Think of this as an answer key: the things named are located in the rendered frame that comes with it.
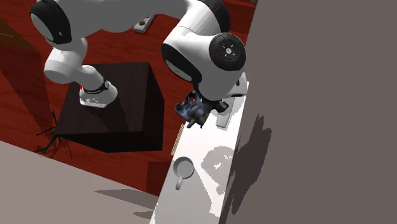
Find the grey mug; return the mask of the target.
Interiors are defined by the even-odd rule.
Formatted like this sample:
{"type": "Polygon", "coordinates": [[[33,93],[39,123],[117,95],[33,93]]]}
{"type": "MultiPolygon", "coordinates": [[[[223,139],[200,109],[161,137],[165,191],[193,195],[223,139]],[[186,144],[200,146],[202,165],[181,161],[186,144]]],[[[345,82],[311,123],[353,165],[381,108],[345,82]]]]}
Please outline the grey mug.
{"type": "Polygon", "coordinates": [[[190,178],[195,171],[192,160],[188,157],[179,157],[175,160],[173,165],[173,172],[177,176],[176,190],[180,190],[183,181],[190,178]]]}

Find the dark robot stand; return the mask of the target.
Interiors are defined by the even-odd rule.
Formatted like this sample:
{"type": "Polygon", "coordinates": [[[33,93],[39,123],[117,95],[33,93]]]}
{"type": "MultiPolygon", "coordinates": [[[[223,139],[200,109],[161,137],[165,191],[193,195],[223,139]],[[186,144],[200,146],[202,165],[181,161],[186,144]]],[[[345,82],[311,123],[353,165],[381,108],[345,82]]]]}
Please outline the dark robot stand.
{"type": "Polygon", "coordinates": [[[71,83],[55,134],[106,153],[160,151],[165,101],[147,62],[96,64],[118,90],[104,109],[83,106],[80,86],[71,83]]]}

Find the grey plate with holes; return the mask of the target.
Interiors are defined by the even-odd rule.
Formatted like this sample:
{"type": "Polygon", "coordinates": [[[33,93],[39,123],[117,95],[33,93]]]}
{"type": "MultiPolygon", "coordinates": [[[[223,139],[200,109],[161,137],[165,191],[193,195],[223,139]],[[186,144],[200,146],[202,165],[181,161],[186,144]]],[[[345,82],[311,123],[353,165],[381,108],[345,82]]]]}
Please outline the grey plate with holes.
{"type": "Polygon", "coordinates": [[[152,20],[155,18],[155,15],[148,16],[136,23],[136,25],[133,27],[134,32],[138,33],[145,33],[148,30],[148,27],[150,26],[152,20]]]}

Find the black thin branched object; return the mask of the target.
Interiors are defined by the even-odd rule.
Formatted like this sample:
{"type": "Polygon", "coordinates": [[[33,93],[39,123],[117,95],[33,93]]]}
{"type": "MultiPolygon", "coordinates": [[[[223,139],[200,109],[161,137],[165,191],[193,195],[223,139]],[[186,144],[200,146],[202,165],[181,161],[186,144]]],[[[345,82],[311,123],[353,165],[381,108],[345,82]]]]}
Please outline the black thin branched object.
{"type": "Polygon", "coordinates": [[[37,145],[36,149],[33,151],[34,153],[43,153],[43,154],[48,154],[50,151],[48,150],[50,146],[58,139],[59,140],[59,145],[62,143],[61,136],[56,134],[56,128],[57,128],[57,117],[55,116],[55,112],[52,111],[52,116],[53,116],[53,122],[54,126],[50,127],[44,131],[41,131],[40,133],[36,134],[36,136],[40,136],[41,134],[44,134],[48,131],[50,131],[50,134],[52,135],[52,138],[49,140],[48,144],[46,146],[41,146],[37,145]]]}

